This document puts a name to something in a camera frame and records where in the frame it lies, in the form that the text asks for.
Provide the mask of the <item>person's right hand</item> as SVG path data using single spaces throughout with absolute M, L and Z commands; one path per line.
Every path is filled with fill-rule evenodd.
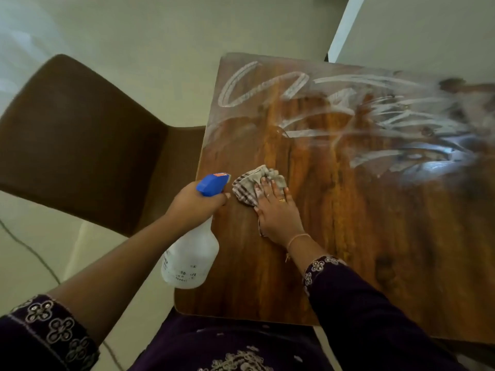
M 306 233 L 306 231 L 303 228 L 296 204 L 295 208 L 288 205 L 282 198 L 275 181 L 271 181 L 271 186 L 273 188 L 273 200 L 267 200 L 260 186 L 255 186 L 258 204 L 266 216 L 266 228 L 264 232 L 261 232 L 261 235 L 286 248 L 286 242 L 290 236 Z

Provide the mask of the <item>person's left hand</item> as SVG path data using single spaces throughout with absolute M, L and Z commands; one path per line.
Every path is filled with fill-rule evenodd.
M 170 229 L 183 236 L 206 222 L 219 208 L 209 206 L 209 197 L 197 190 L 200 181 L 185 186 L 173 199 L 164 215 Z

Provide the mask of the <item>checkered cleaning cloth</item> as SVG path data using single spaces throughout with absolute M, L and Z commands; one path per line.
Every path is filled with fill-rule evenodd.
M 268 168 L 266 165 L 259 166 L 236 178 L 232 185 L 232 192 L 239 202 L 250 207 L 259 207 L 256 185 L 263 189 L 261 179 L 266 178 L 268 185 L 275 181 L 282 198 L 285 197 L 286 180 L 277 169 Z

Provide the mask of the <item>white spray bottle blue nozzle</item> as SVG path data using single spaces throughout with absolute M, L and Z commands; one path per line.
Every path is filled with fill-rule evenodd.
M 213 216 L 210 216 L 164 252 L 161 276 L 168 285 L 176 289 L 194 289 L 205 282 L 219 252 L 212 220 Z

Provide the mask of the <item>person's right forearm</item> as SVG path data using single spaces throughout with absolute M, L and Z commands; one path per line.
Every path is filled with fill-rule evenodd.
M 312 263 L 328 253 L 306 233 L 297 233 L 288 238 L 286 250 L 301 276 Z

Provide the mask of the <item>person's left forearm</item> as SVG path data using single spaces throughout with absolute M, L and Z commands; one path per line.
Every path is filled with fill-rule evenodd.
M 47 294 L 100 346 L 162 254 L 191 228 L 185 217 L 163 216 Z

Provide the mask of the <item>brown chair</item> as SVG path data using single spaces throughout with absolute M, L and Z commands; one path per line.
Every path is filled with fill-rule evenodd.
M 0 191 L 130 237 L 195 180 L 204 134 L 59 54 L 0 117 Z

